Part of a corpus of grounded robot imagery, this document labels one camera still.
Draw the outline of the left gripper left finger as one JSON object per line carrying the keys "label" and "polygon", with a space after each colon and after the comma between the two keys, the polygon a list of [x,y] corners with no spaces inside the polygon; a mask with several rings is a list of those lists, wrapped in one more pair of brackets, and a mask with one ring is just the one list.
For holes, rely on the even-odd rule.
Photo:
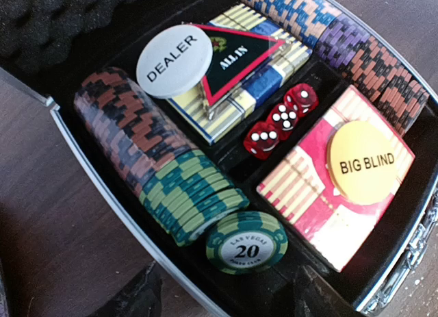
{"label": "left gripper left finger", "polygon": [[151,262],[91,316],[161,316],[161,291],[160,271],[157,263]]}

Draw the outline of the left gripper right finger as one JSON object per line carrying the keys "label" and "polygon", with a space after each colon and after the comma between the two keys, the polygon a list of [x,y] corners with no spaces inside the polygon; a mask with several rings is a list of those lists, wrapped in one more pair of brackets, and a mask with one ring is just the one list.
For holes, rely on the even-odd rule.
{"label": "left gripper right finger", "polygon": [[310,266],[300,266],[294,278],[294,315],[362,316]]}

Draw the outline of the green poker chip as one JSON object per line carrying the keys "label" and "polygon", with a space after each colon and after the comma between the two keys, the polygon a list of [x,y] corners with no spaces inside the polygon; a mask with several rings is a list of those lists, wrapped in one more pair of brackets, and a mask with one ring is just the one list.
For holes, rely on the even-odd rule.
{"label": "green poker chip", "polygon": [[279,262],[288,248],[283,225],[265,212],[228,215],[208,233],[207,259],[231,275],[261,272]]}

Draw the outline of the red Texas Hold'em card box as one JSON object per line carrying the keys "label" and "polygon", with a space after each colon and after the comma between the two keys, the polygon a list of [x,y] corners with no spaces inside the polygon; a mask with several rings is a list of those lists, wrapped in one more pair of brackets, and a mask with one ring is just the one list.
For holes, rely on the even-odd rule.
{"label": "red Texas Hold'em card box", "polygon": [[[371,123],[394,148],[398,182],[379,203],[354,204],[331,179],[328,145],[334,133],[350,121]],[[341,271],[389,207],[414,159],[414,153],[394,128],[367,98],[350,86],[261,181],[257,192],[331,268]]]}

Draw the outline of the yellow round button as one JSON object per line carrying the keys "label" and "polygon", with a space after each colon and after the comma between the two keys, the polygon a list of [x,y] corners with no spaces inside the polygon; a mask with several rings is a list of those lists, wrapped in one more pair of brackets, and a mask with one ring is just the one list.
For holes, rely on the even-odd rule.
{"label": "yellow round button", "polygon": [[327,162],[335,187],[357,205],[384,201],[398,182],[394,148],[365,121],[350,121],[334,133]]}

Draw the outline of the aluminium poker case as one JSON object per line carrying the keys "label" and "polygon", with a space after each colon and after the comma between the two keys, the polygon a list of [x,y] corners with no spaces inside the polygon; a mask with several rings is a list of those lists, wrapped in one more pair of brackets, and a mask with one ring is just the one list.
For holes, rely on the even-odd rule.
{"label": "aluminium poker case", "polygon": [[[437,86],[437,0],[336,0]],[[1,264],[13,316],[87,316],[151,262],[48,107],[1,82]]]}

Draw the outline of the red die front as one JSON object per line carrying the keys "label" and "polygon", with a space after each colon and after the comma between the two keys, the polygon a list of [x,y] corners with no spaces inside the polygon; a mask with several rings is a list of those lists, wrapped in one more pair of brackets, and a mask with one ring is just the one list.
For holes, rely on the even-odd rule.
{"label": "red die front", "polygon": [[268,159],[278,143],[276,127],[265,121],[255,123],[243,141],[245,149],[259,160]]}

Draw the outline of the red die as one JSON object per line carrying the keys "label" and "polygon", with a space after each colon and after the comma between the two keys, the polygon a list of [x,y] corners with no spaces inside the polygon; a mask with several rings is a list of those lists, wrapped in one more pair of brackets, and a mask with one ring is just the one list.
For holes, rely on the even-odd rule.
{"label": "red die", "polygon": [[292,134],[299,121],[297,112],[284,103],[278,103],[269,113],[266,121],[273,125],[278,132],[279,140],[285,141]]}
{"label": "red die", "polygon": [[243,141],[245,149],[259,160],[268,159],[278,143],[276,127],[265,121],[255,123]]}
{"label": "red die", "polygon": [[319,98],[312,86],[306,83],[297,84],[290,88],[284,98],[284,103],[303,118],[316,109]]}

